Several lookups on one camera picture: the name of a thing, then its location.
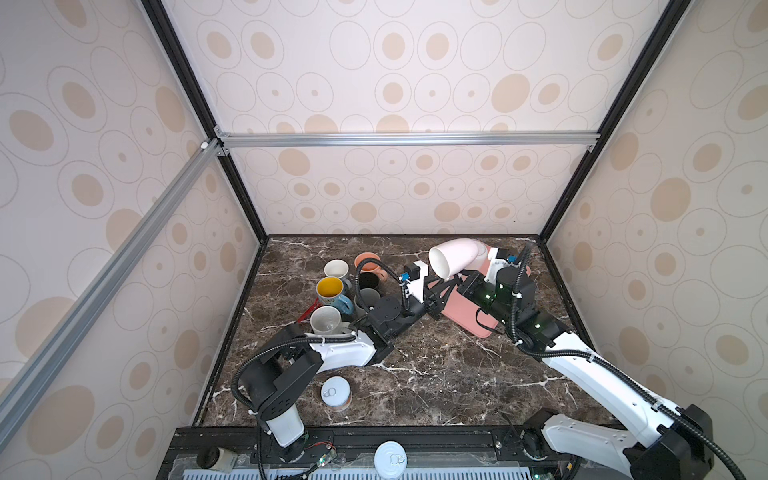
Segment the grey mug handle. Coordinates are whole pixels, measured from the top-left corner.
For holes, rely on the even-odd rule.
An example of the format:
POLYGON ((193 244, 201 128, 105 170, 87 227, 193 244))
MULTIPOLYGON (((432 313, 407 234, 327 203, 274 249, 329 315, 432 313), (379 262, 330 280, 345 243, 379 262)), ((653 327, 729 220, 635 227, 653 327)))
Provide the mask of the grey mug handle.
POLYGON ((354 300, 356 314, 358 316, 366 314, 369 308, 375 306, 380 299, 381 294, 376 289, 361 289, 354 300))

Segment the black mug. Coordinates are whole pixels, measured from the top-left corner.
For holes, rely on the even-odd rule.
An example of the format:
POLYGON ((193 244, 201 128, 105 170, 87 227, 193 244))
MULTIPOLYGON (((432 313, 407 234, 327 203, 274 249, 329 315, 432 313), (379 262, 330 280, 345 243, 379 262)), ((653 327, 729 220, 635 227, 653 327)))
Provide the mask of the black mug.
POLYGON ((381 285, 379 276, 370 271, 363 271, 358 276, 358 285, 361 290, 374 289, 377 290, 381 285))

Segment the pink plastic tray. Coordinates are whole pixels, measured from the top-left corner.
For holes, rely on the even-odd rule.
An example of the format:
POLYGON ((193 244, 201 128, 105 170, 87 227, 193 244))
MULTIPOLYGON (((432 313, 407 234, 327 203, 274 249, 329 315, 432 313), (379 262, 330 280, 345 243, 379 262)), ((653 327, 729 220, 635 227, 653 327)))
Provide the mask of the pink plastic tray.
MULTIPOLYGON (((527 260, 530 257, 531 248, 525 247, 520 252, 511 252, 517 256, 517 262, 510 266, 518 267, 520 272, 525 271, 529 276, 527 260)), ((514 302, 512 306, 512 319, 507 323, 502 323, 492 316, 482 312, 472 301, 468 300, 458 292, 458 287, 473 271, 478 271, 486 276, 488 267, 489 260, 487 258, 482 267, 478 270, 463 270, 459 274, 453 275, 448 280, 442 279, 453 285, 451 292, 448 295, 444 314, 454 321, 454 323, 480 338, 486 338, 492 334, 507 333, 511 333, 515 339, 522 338, 524 336, 520 330, 522 324, 517 325, 515 323, 516 315, 514 309, 516 302, 514 302)))

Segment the cream and pink mug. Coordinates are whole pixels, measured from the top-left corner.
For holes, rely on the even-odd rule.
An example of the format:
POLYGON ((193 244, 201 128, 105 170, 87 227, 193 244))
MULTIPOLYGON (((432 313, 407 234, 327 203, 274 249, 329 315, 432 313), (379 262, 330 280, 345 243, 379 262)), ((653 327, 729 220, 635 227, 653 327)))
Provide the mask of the cream and pink mug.
POLYGON ((387 279, 387 272, 380 263, 380 256, 373 252, 363 252, 354 259, 354 266, 357 269, 361 268, 361 272, 373 273, 384 281, 387 279))

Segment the cream speckled mug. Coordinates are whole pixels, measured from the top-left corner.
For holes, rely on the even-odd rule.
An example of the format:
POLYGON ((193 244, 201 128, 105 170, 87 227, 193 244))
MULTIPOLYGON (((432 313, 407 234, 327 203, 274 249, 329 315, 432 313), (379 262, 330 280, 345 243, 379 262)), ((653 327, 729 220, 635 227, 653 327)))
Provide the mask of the cream speckled mug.
POLYGON ((320 306, 310 315, 312 333, 318 336, 346 335, 351 332, 342 313, 333 306, 320 306))

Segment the blue butterfly mug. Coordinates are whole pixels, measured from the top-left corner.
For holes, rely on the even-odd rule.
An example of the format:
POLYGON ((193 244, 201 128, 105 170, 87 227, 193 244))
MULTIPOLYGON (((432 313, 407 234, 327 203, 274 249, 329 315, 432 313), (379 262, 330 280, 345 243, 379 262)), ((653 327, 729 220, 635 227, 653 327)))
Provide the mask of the blue butterfly mug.
POLYGON ((316 284, 316 297, 322 306, 332 306, 344 315, 351 316, 355 307, 344 294, 345 284, 337 277, 325 277, 316 284))

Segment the grey mug white interior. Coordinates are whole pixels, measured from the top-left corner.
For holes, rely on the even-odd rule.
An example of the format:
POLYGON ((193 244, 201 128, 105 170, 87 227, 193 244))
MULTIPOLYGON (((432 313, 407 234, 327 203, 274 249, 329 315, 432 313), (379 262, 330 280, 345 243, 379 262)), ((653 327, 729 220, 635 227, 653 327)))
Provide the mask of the grey mug white interior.
POLYGON ((349 277, 349 265, 342 259, 333 259, 324 266, 324 274, 327 277, 333 277, 345 281, 349 277))

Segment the pale pink mug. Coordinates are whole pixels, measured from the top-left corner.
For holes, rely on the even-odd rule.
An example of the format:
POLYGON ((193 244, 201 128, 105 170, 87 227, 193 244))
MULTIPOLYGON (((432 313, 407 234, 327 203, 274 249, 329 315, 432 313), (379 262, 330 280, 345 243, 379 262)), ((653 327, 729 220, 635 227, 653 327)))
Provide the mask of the pale pink mug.
POLYGON ((478 240, 459 238, 432 247, 429 265, 441 279, 448 280, 463 270, 478 270, 487 260, 488 247, 478 240))

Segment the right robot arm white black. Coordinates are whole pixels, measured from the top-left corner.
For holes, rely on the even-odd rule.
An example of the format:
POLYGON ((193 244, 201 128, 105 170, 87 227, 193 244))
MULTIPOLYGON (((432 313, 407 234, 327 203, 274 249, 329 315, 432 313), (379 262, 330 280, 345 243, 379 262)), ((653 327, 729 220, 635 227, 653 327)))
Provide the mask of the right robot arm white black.
POLYGON ((543 409, 525 439, 531 455, 543 447, 610 467, 632 479, 703 479, 721 462, 736 479, 744 473, 716 444, 711 417, 682 408, 644 387, 591 349, 565 324, 535 305, 525 270, 511 265, 495 280, 462 271, 457 291, 494 317, 524 354, 565 375, 620 423, 611 429, 543 409))

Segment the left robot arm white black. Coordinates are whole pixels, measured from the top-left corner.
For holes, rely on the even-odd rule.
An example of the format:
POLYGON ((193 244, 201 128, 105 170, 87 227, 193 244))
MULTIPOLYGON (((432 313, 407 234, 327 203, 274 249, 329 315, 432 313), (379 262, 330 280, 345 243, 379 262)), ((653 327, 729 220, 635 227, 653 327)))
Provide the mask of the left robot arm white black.
POLYGON ((233 397, 280 447, 293 446, 305 436, 296 402, 315 376, 384 360, 394 351, 394 340, 439 301, 426 288, 427 278, 425 262, 406 265, 398 277, 401 293, 378 300, 348 333, 310 334, 295 324, 283 328, 235 371, 233 397))

